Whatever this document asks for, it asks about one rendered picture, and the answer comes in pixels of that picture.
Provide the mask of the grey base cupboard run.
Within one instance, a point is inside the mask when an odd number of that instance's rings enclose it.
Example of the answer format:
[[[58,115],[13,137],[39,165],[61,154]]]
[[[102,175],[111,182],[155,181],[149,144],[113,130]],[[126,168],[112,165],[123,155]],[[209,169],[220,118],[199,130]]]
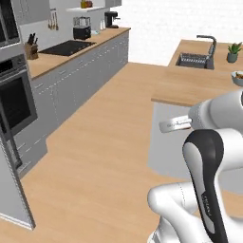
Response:
[[[28,61],[38,119],[14,136],[20,177],[47,153],[47,137],[128,63],[128,28],[107,28],[71,56],[41,54]]]

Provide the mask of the steel built-in oven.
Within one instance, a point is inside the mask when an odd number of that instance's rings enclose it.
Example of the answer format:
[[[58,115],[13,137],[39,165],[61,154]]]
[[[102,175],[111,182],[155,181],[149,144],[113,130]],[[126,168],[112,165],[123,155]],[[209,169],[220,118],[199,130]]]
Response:
[[[0,100],[12,135],[37,119],[24,54],[0,62]]]

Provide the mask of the green plant in pot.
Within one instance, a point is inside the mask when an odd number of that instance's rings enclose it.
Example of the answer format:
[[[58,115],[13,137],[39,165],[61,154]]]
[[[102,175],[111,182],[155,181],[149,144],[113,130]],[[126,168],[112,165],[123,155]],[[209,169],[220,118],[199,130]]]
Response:
[[[229,63],[235,63],[237,60],[238,52],[242,49],[241,43],[233,43],[231,46],[228,46],[228,55],[227,61]]]

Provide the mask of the white wall shelf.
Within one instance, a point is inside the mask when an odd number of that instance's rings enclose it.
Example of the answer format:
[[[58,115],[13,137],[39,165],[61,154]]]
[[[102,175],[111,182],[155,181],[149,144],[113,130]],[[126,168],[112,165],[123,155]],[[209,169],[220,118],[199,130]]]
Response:
[[[92,7],[92,8],[86,8],[86,9],[82,9],[82,8],[78,7],[78,8],[72,8],[72,9],[66,9],[66,11],[68,11],[68,12],[90,12],[90,11],[96,11],[96,10],[101,10],[101,9],[105,9],[105,7]]]

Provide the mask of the grey bowl with food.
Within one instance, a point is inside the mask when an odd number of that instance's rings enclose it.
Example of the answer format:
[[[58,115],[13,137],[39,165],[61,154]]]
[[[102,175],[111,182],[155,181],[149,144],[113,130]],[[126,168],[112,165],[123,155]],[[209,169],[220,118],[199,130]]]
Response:
[[[243,71],[234,71],[232,80],[236,85],[243,86]]]

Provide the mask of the steel sink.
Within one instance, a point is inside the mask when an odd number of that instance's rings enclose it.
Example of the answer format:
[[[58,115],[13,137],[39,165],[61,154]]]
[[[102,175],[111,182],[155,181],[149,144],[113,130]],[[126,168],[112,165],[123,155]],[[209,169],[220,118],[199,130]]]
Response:
[[[176,65],[203,69],[215,68],[214,60],[209,55],[183,52],[179,54]]]

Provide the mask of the grey wall cupboards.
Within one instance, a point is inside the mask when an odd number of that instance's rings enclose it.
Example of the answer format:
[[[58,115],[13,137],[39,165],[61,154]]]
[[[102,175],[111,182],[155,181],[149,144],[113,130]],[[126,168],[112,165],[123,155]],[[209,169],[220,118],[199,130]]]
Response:
[[[50,18],[49,0],[11,0],[19,25],[31,24]]]

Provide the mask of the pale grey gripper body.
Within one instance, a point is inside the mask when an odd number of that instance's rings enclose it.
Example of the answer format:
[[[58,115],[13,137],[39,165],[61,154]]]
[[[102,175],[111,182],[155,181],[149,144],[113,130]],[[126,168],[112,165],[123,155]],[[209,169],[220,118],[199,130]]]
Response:
[[[175,117],[167,121],[159,123],[159,130],[161,133],[169,133],[177,130],[190,129],[192,119],[188,116]]]

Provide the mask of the wooden knife block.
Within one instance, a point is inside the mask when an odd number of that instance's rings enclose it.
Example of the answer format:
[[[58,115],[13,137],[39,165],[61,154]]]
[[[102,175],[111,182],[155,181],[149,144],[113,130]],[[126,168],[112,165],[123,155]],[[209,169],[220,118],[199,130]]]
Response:
[[[28,60],[35,60],[38,58],[38,45],[35,34],[30,34],[28,41],[25,43],[25,52]]]

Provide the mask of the black coffee machine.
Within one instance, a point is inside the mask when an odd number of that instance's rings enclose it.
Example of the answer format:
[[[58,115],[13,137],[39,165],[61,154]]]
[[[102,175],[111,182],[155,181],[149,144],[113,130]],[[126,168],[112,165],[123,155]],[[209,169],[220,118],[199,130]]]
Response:
[[[113,24],[115,19],[118,19],[118,13],[116,11],[107,11],[104,14],[105,26],[107,28],[118,28],[117,25]]]

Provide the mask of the grey tap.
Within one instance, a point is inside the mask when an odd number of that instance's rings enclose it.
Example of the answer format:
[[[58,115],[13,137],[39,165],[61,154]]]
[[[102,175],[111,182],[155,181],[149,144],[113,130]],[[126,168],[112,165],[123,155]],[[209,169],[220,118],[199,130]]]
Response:
[[[213,42],[210,45],[209,51],[208,51],[208,55],[207,55],[207,60],[211,59],[212,57],[214,57],[215,54],[215,48],[216,48],[216,38],[214,36],[211,35],[197,35],[197,38],[206,38],[206,39],[212,39]]]

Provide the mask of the black hob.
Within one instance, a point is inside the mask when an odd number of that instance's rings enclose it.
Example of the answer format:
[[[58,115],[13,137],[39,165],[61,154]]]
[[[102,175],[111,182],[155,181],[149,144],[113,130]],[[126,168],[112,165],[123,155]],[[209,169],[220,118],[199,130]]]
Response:
[[[41,53],[69,57],[94,45],[95,42],[68,40],[66,42],[60,43],[59,45],[41,50]]]

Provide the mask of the hanging kitchen tools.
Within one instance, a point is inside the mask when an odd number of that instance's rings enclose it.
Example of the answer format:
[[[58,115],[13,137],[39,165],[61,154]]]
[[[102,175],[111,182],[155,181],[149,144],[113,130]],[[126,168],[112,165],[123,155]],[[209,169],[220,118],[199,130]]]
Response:
[[[57,11],[56,9],[51,9],[51,17],[48,20],[48,24],[47,27],[51,30],[58,30],[59,26],[58,26],[58,20],[57,20]]]

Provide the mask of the black toaster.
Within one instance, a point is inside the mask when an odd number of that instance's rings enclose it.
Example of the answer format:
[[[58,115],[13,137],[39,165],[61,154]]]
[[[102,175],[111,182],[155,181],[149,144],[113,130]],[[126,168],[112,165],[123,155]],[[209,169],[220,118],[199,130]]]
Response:
[[[89,17],[73,18],[73,38],[86,40],[91,37],[91,22]]]

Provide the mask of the grey fridge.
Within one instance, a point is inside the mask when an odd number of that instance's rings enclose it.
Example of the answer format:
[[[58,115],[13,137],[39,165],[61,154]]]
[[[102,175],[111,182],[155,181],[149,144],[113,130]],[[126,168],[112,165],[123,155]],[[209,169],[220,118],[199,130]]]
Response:
[[[0,128],[0,218],[33,230],[36,225]]]

